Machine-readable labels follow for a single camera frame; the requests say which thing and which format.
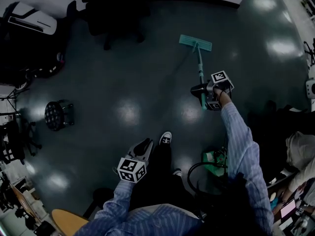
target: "hand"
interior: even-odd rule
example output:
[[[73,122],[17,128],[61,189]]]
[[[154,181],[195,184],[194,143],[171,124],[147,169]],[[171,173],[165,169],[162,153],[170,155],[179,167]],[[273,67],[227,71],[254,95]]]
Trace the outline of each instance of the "hand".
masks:
[[[276,214],[280,211],[280,209],[282,208],[282,206],[283,206],[283,203],[277,204],[277,206],[272,210],[272,213],[273,213],[274,215],[276,215]]]
[[[223,108],[227,103],[232,102],[231,98],[227,95],[226,92],[222,91],[221,89],[215,88],[213,89],[214,93],[218,95],[219,102],[221,107]]]

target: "wooden table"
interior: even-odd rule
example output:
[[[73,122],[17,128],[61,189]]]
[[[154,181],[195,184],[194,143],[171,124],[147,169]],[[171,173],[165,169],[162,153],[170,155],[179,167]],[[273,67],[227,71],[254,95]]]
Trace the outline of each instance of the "wooden table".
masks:
[[[82,226],[88,223],[85,218],[61,209],[54,209],[52,217],[65,236],[73,236]]]

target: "shoe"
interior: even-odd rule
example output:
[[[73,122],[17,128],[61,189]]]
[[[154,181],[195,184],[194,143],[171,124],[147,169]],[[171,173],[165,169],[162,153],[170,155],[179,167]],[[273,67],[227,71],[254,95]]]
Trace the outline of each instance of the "shoe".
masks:
[[[182,177],[182,176],[183,176],[182,170],[181,170],[181,169],[176,169],[176,170],[173,172],[173,175],[177,175],[177,176],[179,176],[179,177]]]
[[[166,131],[160,138],[159,144],[170,144],[172,140],[172,133],[169,131]]]

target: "striped shirt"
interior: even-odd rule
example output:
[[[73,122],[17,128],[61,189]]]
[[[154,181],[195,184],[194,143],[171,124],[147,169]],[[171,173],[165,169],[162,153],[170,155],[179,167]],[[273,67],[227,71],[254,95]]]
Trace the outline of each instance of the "striped shirt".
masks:
[[[221,112],[228,135],[228,176],[234,179],[243,173],[247,180],[249,202],[257,225],[271,235],[273,215],[267,187],[259,166],[259,146],[252,140],[251,130],[245,125],[234,104],[226,104]],[[83,226],[75,236],[120,235],[193,235],[201,221],[175,206],[160,205],[153,212],[139,208],[128,213],[133,183],[120,181],[114,198],[107,201],[94,220]]]

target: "black pants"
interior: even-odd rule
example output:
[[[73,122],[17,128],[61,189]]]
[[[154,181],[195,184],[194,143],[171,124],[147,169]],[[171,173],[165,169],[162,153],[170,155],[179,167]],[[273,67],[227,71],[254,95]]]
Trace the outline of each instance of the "black pants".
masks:
[[[198,214],[197,203],[183,185],[182,178],[171,173],[171,147],[158,145],[150,156],[148,172],[133,188],[129,211],[146,206],[171,204]]]

